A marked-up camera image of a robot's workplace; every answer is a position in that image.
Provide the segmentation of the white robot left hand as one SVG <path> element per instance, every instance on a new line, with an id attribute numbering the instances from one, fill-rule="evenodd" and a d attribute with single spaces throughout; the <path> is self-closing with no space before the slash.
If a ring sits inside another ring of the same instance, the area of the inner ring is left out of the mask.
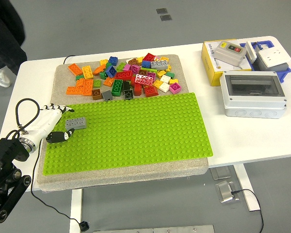
<path id="1" fill-rule="evenodd" d="M 37 149 L 41 139 L 46 138 L 59 122 L 62 114 L 74 112 L 71 107 L 65 105 L 44 105 L 40 109 L 39 115 L 26 129 L 28 132 L 20 137 L 20 142 L 24 147 L 28 147 L 29 152 Z"/>

